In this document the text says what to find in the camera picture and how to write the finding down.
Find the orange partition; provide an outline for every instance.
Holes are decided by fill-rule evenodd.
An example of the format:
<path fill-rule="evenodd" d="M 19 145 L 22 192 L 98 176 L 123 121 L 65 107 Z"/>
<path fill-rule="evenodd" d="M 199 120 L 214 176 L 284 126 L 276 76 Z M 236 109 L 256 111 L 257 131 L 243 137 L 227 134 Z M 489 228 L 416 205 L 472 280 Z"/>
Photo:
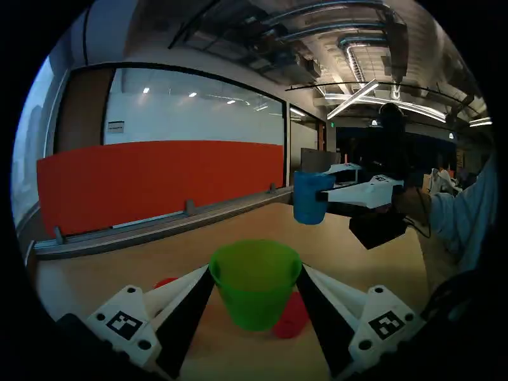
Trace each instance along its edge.
<path fill-rule="evenodd" d="M 283 185 L 282 145 L 164 141 L 101 145 L 37 162 L 44 226 L 76 234 Z"/>

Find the green cup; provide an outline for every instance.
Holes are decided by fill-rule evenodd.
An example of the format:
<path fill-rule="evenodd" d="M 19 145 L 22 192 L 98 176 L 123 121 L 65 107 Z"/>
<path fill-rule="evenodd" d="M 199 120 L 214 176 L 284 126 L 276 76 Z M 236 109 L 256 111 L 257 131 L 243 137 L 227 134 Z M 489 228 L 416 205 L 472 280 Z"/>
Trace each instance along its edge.
<path fill-rule="evenodd" d="M 302 261 L 268 239 L 246 239 L 214 252 L 210 272 L 235 324 L 248 331 L 272 328 L 291 296 Z"/>

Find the ceiling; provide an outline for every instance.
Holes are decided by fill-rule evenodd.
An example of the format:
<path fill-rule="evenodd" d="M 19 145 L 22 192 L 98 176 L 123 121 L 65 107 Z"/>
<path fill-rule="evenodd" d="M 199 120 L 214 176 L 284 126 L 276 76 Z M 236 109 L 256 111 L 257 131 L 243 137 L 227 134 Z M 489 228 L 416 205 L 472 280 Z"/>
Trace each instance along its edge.
<path fill-rule="evenodd" d="M 353 94 L 362 86 L 360 79 L 376 79 L 383 83 L 369 96 L 397 96 L 443 114 L 455 112 L 458 119 L 449 127 L 456 130 L 488 116 L 460 53 L 413 0 L 221 0 L 202 14 L 197 11 L 209 0 L 193 0 L 192 6 L 188 1 L 143 3 L 138 28 L 167 31 L 168 46 L 218 55 L 287 88 L 332 83 L 315 92 L 315 106 L 327 112 L 343 99 L 325 99 L 324 93 Z M 281 16 L 289 11 L 294 12 Z M 179 28 L 183 33 L 173 40 Z M 462 105 L 467 95 L 470 103 Z M 365 107 L 378 105 L 362 105 L 356 112 Z"/>

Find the blue cup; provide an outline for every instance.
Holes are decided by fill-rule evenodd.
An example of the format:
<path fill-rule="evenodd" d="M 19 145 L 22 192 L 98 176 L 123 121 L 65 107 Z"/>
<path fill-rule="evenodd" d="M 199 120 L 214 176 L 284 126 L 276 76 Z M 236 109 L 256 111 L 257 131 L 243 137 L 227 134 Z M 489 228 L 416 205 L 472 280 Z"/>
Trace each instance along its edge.
<path fill-rule="evenodd" d="M 335 176 L 323 173 L 295 172 L 293 216 L 305 225 L 317 225 L 324 219 L 328 202 L 317 201 L 316 193 L 333 188 Z"/>

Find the wooden table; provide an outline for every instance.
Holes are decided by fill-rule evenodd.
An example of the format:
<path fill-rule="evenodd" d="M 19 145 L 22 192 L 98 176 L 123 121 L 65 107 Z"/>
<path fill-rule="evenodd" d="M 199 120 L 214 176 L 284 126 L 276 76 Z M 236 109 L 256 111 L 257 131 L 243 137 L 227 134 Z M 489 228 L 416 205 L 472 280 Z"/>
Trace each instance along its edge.
<path fill-rule="evenodd" d="M 224 244 L 274 239 L 294 248 L 313 268 L 366 291 L 384 284 L 416 311 L 428 299 L 417 233 L 408 229 L 367 251 L 349 231 L 349 218 L 327 214 L 319 225 L 301 225 L 293 207 L 270 204 L 222 222 L 127 249 L 39 263 L 37 289 L 58 319 L 66 312 L 87 316 L 126 284 L 151 290 L 206 264 Z M 216 289 L 198 326 L 184 365 L 186 380 L 328 380 L 328 366 L 309 323 L 297 338 L 252 333 L 235 326 Z"/>

